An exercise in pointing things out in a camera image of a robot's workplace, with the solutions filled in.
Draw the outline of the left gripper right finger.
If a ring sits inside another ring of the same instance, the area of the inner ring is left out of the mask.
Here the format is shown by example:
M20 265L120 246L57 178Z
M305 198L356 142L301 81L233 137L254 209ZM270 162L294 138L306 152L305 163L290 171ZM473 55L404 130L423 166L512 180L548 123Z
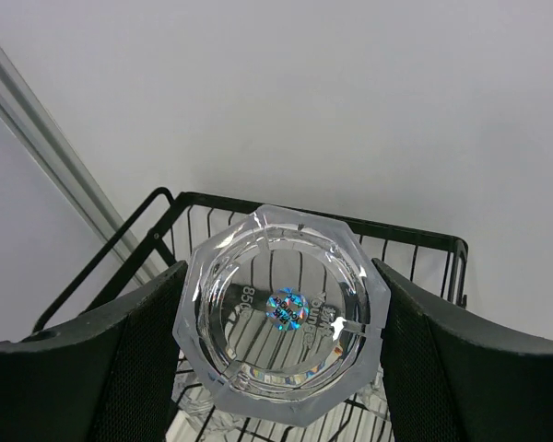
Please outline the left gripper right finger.
M553 441L553 341L486 320L388 264L383 385L397 441Z

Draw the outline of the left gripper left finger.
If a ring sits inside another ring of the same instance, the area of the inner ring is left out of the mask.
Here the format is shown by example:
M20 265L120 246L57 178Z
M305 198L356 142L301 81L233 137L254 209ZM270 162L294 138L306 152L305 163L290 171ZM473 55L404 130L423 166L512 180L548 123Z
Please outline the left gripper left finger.
M0 342L0 441L162 441L186 262L18 343Z

